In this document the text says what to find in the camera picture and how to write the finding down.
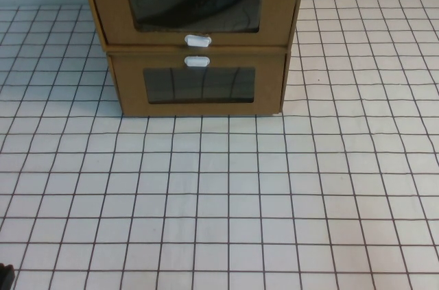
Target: grid pattern surface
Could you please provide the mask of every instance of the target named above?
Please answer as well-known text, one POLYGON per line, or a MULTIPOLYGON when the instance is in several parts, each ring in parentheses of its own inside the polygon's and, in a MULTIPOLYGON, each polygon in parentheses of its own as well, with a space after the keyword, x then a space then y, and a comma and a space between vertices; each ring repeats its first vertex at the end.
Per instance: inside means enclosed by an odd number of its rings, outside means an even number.
POLYGON ((14 289, 438 289, 438 31, 303 1, 283 114, 129 119, 87 6, 1 9, 14 289))

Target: drawer front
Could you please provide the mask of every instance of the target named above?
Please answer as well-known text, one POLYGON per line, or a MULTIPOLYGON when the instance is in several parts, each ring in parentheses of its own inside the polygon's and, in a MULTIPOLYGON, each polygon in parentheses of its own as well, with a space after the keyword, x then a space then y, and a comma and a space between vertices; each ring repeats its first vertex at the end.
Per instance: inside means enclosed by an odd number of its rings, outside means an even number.
POLYGON ((274 114, 280 109, 285 55, 109 58, 127 116, 274 114))
POLYGON ((108 45, 287 46, 296 0, 94 0, 108 45))

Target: clear plastic window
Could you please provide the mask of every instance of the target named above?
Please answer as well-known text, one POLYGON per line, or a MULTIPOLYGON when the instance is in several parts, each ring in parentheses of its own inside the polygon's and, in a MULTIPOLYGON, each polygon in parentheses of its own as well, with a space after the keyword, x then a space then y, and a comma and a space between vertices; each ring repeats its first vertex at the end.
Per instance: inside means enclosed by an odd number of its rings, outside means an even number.
POLYGON ((252 67, 143 70, 150 104, 252 103, 252 67))
POLYGON ((256 33, 261 0, 129 0, 139 32, 256 33))

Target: stacked drawers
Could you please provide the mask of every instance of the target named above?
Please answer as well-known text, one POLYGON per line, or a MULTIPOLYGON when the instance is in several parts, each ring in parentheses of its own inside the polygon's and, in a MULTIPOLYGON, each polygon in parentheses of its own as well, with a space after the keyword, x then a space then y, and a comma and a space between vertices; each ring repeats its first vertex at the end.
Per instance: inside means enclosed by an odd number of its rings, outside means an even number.
POLYGON ((274 114, 300 0, 89 0, 127 116, 274 114))

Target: white drawer handle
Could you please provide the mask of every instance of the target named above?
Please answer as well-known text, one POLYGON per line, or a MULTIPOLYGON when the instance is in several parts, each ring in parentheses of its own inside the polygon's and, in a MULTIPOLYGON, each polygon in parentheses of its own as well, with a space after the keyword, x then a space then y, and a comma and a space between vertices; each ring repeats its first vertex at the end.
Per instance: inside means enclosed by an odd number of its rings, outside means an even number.
POLYGON ((186 57, 185 64, 188 67, 207 67, 211 63, 208 57, 186 57))
POLYGON ((211 43, 212 39, 208 36, 199 36, 199 35, 186 35, 185 41, 189 47, 197 47, 197 48, 207 48, 211 43))

